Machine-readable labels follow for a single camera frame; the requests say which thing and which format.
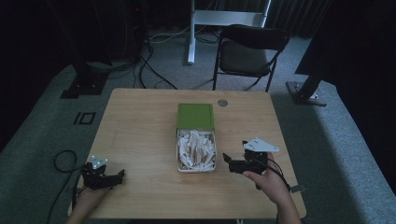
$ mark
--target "black chair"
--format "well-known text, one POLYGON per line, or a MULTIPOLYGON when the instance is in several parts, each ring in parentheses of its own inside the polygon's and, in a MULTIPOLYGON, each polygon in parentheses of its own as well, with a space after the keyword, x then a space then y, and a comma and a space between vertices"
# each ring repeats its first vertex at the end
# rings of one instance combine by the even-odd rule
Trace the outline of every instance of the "black chair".
POLYGON ((233 24, 220 33, 213 91, 216 89, 218 74, 241 77, 256 77, 256 85, 262 77, 268 77, 265 91, 268 91, 276 68, 277 56, 289 43, 289 35, 283 30, 251 27, 233 24), (267 50, 274 56, 267 60, 267 50))

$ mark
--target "chair backrest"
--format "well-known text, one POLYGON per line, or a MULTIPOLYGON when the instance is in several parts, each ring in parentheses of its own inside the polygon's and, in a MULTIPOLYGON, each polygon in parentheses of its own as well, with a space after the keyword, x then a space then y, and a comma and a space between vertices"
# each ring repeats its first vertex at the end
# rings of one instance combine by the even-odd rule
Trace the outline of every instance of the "chair backrest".
POLYGON ((288 45, 290 37, 288 33, 280 29, 234 24, 221 31, 219 41, 221 42, 223 39, 230 39, 251 49, 283 51, 288 45))

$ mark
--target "black stand base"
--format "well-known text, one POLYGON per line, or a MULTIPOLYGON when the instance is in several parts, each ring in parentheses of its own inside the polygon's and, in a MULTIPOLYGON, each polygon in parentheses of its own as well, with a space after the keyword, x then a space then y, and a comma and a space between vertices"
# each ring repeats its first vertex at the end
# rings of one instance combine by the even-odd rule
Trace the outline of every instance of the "black stand base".
POLYGON ((90 81, 82 81, 82 78, 77 75, 71 84, 69 90, 64 91, 61 99, 77 99, 82 95, 100 95, 105 87, 109 73, 99 73, 91 71, 90 81))
POLYGON ((304 85, 303 82, 288 81, 286 82, 286 85, 288 86, 291 97, 296 105, 327 105, 316 92, 314 92, 314 94, 308 99, 301 97, 299 92, 300 88, 304 85))

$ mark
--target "gray carpeted floor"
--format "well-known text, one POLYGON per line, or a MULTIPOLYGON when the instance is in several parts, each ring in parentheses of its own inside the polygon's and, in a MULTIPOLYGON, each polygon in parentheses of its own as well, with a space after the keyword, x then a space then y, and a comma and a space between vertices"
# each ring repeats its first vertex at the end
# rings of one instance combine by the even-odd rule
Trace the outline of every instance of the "gray carpeted floor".
MULTIPOLYGON (((295 105, 286 87, 287 81, 304 81, 294 71, 309 44, 308 39, 293 37, 281 54, 270 89, 279 123, 303 192, 306 224, 314 223, 395 223, 396 199, 381 175, 368 147, 349 116, 336 88, 322 82, 318 92, 326 107, 295 105)), ((197 42, 195 64, 187 65, 187 38, 172 38, 152 43, 154 53, 149 64, 179 89, 211 90, 216 45, 197 42)), ((147 47, 142 55, 148 57, 147 47)), ((66 67, 55 77, 34 110, 0 154, 0 223, 45 223, 50 206, 67 174, 53 167, 54 156, 66 149, 78 155, 77 165, 87 159, 93 138, 112 90, 118 87, 142 88, 135 70, 110 74, 102 95, 80 95, 78 99, 60 99, 69 88, 75 71, 66 67), (96 113, 92 124, 75 124, 78 113, 96 113)), ((147 67, 142 79, 147 88, 169 86, 147 67)), ((244 91, 254 79, 220 77, 218 90, 244 91)), ((249 89, 263 91, 266 78, 249 89)), ((58 162, 64 169, 72 166, 72 157, 63 154, 58 162)), ((67 184, 53 208, 50 223, 64 223, 70 204, 71 186, 67 184)), ((87 223, 179 223, 166 220, 89 220, 87 223)), ((201 223, 219 223, 203 220, 201 223)), ((274 220, 244 220, 244 223, 275 223, 274 220)))

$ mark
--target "white desk frame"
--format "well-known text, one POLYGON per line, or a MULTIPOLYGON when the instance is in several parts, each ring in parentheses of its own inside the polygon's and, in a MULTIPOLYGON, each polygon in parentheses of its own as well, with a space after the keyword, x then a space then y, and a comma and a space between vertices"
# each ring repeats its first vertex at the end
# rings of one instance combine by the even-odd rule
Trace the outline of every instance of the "white desk frame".
POLYGON ((195 0, 191 0, 191 35, 188 64, 194 64, 195 58, 195 25, 219 25, 243 24, 264 27, 267 19, 271 0, 267 0, 263 12, 238 12, 238 11, 213 11, 195 10, 195 0))

